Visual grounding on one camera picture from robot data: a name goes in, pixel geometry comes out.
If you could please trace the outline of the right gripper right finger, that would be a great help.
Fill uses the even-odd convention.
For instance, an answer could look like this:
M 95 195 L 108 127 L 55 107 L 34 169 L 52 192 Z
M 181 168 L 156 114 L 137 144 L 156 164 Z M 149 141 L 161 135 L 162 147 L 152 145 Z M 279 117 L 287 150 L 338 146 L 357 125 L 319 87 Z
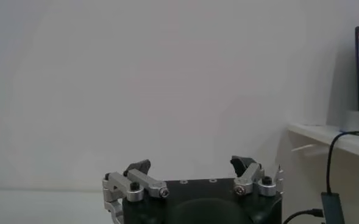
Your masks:
M 261 163 L 253 158 L 232 156 L 230 160 L 236 178 L 233 180 L 233 191 L 242 197 L 257 193 L 263 197 L 274 197 L 283 194 L 283 170 L 280 165 L 274 166 L 269 173 Z

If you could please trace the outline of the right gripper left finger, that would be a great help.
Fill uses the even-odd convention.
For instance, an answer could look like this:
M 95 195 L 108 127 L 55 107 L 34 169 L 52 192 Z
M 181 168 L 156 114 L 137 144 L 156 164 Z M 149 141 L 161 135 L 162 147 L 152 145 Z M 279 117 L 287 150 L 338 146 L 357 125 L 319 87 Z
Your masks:
M 153 198 L 167 198 L 169 188 L 165 181 L 148 175 L 151 162 L 148 159 L 132 163 L 123 172 L 105 174 L 102 179 L 103 198 L 106 203 L 126 199 L 130 202 L 144 200 L 144 195 Z

